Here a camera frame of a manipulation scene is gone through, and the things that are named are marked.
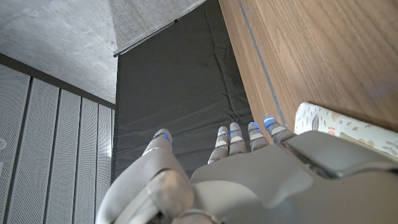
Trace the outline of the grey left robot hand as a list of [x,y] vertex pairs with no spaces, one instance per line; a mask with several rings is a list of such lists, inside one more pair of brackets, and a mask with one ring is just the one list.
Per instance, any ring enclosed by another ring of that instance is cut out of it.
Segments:
[[245,141],[220,127],[208,163],[188,176],[160,129],[111,184],[96,223],[396,223],[397,159],[274,118]]

